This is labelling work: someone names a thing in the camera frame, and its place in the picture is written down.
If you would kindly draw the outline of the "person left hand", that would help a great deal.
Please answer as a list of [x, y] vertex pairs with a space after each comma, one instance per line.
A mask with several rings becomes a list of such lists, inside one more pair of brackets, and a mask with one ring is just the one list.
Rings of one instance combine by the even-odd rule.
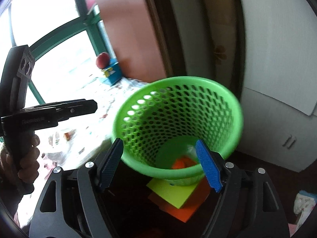
[[40, 167], [37, 159], [40, 155], [40, 151], [37, 148], [40, 144], [39, 137], [35, 134], [31, 139], [31, 148], [29, 152], [20, 160], [20, 170], [17, 174], [12, 172], [14, 166], [12, 157], [5, 145], [1, 148], [1, 175], [3, 178], [11, 184], [14, 184], [14, 178], [19, 177], [24, 183], [33, 184], [38, 178]]

